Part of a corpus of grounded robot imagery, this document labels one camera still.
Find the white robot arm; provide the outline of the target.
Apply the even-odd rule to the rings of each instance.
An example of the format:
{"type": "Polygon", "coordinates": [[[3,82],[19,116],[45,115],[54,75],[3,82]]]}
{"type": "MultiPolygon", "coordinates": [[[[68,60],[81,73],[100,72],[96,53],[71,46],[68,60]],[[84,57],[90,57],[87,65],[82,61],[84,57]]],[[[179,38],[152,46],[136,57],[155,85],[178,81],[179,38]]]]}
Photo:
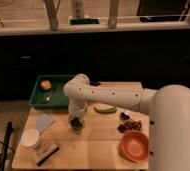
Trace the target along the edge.
{"type": "Polygon", "coordinates": [[[167,85],[158,90],[92,86],[78,74],[64,88],[69,114],[80,118],[89,101],[149,116],[149,171],[190,171],[190,88],[167,85]]]}

